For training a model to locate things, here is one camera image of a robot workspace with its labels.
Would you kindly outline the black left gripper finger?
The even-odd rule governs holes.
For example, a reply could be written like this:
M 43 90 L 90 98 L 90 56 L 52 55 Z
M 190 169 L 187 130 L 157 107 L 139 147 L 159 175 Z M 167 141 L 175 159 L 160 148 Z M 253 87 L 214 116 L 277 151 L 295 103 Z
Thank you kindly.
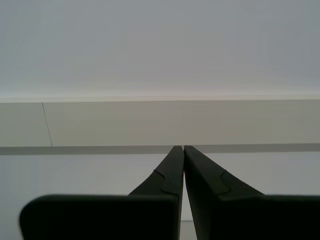
M 184 152 L 171 149 L 128 195 L 45 195 L 19 215 L 25 240 L 177 240 Z
M 320 198 L 266 195 L 195 147 L 184 147 L 185 183 L 199 240 L 317 240 Z

